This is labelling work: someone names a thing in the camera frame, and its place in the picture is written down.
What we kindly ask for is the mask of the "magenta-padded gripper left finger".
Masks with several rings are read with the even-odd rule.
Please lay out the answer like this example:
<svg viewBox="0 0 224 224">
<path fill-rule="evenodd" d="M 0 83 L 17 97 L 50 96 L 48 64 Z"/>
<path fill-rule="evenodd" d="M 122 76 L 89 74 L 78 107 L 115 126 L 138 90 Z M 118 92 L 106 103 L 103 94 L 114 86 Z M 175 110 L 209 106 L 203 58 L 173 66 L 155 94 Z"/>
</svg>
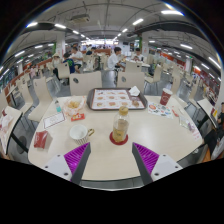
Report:
<svg viewBox="0 0 224 224">
<path fill-rule="evenodd" d="M 90 153 L 91 145 L 85 143 L 66 154 L 54 156 L 43 166 L 43 169 L 79 185 Z"/>
</svg>

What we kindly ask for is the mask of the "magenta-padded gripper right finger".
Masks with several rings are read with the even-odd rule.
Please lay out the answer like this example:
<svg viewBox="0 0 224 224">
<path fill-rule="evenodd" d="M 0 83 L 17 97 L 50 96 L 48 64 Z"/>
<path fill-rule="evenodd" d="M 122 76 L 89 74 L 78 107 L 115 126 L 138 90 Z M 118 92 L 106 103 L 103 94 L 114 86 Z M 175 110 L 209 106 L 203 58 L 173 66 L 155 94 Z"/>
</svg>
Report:
<svg viewBox="0 0 224 224">
<path fill-rule="evenodd" d="M 132 144 L 132 153 L 144 185 L 182 169 L 169 155 L 159 155 L 138 143 Z"/>
</svg>

